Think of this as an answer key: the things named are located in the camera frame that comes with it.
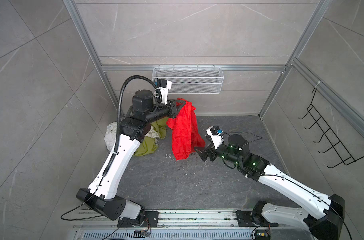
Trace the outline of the red cloth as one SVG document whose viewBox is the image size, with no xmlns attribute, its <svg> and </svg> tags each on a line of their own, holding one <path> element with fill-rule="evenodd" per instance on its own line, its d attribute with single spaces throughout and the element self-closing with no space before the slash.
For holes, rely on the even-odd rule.
<svg viewBox="0 0 364 240">
<path fill-rule="evenodd" d="M 175 119 L 167 120 L 167 126 L 172 130 L 172 151 L 177 161 L 187 159 L 195 152 L 195 147 L 205 146 L 205 141 L 198 131 L 196 108 L 185 99 L 178 100 L 183 101 L 185 105 Z"/>
</svg>

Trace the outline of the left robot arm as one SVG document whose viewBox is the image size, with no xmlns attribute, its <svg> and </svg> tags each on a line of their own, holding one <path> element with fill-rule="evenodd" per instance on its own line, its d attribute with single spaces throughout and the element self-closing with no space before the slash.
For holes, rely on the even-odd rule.
<svg viewBox="0 0 364 240">
<path fill-rule="evenodd" d="M 151 124 L 163 118 L 176 118 L 185 102 L 162 96 L 162 102 L 157 103 L 151 91 L 140 90 L 133 96 L 132 103 L 127 116 L 117 123 L 119 137 L 103 167 L 87 188 L 78 190 L 76 197 L 110 220 L 127 218 L 140 225 L 145 217 L 145 208 L 117 196 L 118 185 Z"/>
</svg>

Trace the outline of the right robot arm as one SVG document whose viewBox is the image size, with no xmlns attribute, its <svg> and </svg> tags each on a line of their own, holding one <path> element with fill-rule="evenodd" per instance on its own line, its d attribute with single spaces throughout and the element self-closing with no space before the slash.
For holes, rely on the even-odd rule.
<svg viewBox="0 0 364 240">
<path fill-rule="evenodd" d="M 221 133 L 207 136 L 210 144 L 195 147 L 203 161 L 221 159 L 230 169 L 236 169 L 246 178 L 266 185 L 298 205 L 296 208 L 277 206 L 259 201 L 251 211 L 250 219 L 259 227 L 283 224 L 308 231 L 318 240 L 338 240 L 345 226 L 345 200 L 333 194 L 320 193 L 286 175 L 268 160 L 249 150 L 243 136 Z"/>
</svg>

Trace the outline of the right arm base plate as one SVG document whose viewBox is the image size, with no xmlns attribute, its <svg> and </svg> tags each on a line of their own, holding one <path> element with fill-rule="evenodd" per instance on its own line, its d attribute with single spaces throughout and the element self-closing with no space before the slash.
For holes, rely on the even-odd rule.
<svg viewBox="0 0 364 240">
<path fill-rule="evenodd" d="M 252 227 L 252 226 L 262 226 L 262 227 L 278 227 L 278 223 L 268 222 L 260 212 L 252 211 L 242 211 L 237 210 L 235 212 L 239 227 Z"/>
</svg>

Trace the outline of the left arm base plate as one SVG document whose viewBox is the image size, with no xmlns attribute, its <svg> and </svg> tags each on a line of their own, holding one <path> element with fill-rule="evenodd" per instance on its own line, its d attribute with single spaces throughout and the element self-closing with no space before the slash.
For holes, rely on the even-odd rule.
<svg viewBox="0 0 364 240">
<path fill-rule="evenodd" d="M 118 227 L 120 228 L 156 228 L 158 226 L 160 212 L 145 211 L 140 219 L 131 220 L 128 218 L 119 219 Z"/>
</svg>

